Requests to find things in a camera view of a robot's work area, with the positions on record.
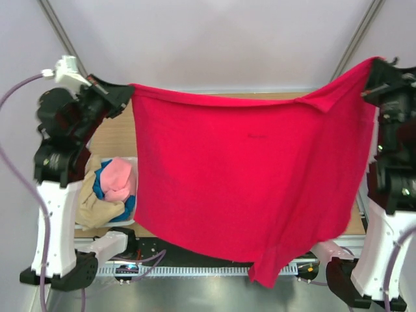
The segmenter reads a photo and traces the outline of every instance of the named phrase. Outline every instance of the blue cloth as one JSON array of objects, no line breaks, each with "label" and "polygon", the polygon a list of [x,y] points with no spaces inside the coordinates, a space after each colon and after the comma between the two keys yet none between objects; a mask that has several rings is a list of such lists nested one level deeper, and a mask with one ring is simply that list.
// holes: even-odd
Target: blue cloth
[{"label": "blue cloth", "polygon": [[[96,171],[96,180],[94,181],[94,185],[92,186],[92,190],[94,191],[94,193],[96,193],[96,196],[99,200],[104,200],[104,192],[101,189],[101,184],[99,182],[99,177],[100,177],[103,169],[105,167],[107,167],[107,165],[109,163],[111,163],[111,161],[112,161],[112,159],[110,159],[109,161],[102,162],[101,163],[101,169],[98,169]],[[119,221],[127,220],[130,217],[131,212],[135,208],[135,203],[136,203],[136,196],[131,195],[130,197],[128,197],[128,199],[124,203],[124,212],[120,216],[116,216],[115,218],[111,219],[110,222],[119,222]]]}]

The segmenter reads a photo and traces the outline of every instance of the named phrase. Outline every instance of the red shirt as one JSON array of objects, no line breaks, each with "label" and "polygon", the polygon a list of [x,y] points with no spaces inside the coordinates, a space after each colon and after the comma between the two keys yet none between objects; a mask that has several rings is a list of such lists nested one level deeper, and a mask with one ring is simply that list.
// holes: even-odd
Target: red shirt
[{"label": "red shirt", "polygon": [[251,280],[341,235],[363,177],[372,59],[304,97],[236,99],[135,84],[135,220],[193,252],[254,262]]}]

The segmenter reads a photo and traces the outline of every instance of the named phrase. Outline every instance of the laundry basket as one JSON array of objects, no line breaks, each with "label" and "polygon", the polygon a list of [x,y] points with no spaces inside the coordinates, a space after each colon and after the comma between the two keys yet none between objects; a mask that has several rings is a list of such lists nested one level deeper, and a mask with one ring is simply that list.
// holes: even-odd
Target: laundry basket
[{"label": "laundry basket", "polygon": [[[101,162],[105,162],[105,161],[109,161],[111,158],[102,158]],[[133,165],[133,172],[136,175],[136,186],[138,185],[138,170],[137,170],[137,157],[121,157],[121,159],[124,159],[125,161],[128,161],[129,163],[131,163]],[[136,212],[136,206],[137,206],[137,201],[135,203],[135,206],[133,207],[133,210],[131,211],[131,214],[129,216],[129,218],[127,220],[124,221],[118,221],[118,222],[109,222],[106,223],[102,226],[100,226],[100,228],[110,228],[112,226],[129,226],[130,224],[135,223],[135,221],[133,220],[133,217],[135,215]],[[76,229],[82,229],[83,226],[80,224],[75,224],[75,228]]]}]

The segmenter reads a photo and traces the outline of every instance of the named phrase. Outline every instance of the wooden table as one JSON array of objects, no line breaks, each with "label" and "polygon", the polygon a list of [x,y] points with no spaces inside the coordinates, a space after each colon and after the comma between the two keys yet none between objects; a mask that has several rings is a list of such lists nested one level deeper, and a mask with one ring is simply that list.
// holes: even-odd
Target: wooden table
[{"label": "wooden table", "polygon": [[[291,99],[303,96],[303,93],[251,93],[251,94],[221,94],[233,98],[252,98],[252,99]],[[115,119],[105,120],[96,131],[91,145],[91,152],[100,157],[129,157],[137,156],[135,124],[133,120],[132,105],[128,105],[123,114]],[[139,224],[128,226],[136,232],[137,237],[154,237],[152,233],[144,229]],[[75,230],[75,237],[103,236],[108,228],[93,229],[82,231]],[[355,204],[351,212],[351,221],[345,235],[365,234],[361,222],[358,207]]]}]

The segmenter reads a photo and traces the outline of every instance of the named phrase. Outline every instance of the beige cloth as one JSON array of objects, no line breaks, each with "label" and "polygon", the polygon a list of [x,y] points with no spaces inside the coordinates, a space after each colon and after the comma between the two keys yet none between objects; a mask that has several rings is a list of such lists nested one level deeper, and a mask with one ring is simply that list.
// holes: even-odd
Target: beige cloth
[{"label": "beige cloth", "polygon": [[101,168],[101,158],[92,155],[86,164],[86,174],[78,197],[78,209],[75,222],[84,226],[84,230],[98,228],[124,212],[124,202],[99,200],[92,190],[96,180],[96,170]]}]

